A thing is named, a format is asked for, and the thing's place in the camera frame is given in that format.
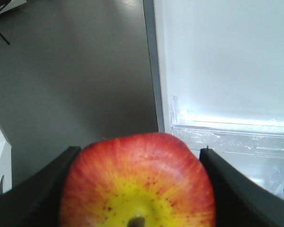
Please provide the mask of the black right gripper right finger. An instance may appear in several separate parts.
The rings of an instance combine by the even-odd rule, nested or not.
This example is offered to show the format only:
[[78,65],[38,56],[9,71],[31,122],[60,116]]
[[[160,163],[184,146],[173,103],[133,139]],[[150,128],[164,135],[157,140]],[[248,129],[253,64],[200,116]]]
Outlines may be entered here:
[[213,185],[216,226],[284,227],[284,200],[253,183],[210,148],[200,161]]

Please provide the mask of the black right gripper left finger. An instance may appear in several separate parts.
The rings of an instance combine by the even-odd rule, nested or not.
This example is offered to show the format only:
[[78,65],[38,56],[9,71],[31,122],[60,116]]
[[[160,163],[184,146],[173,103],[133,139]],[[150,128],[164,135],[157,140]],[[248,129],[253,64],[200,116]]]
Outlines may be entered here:
[[0,227],[57,227],[62,188],[80,153],[69,147],[39,172],[0,195]]

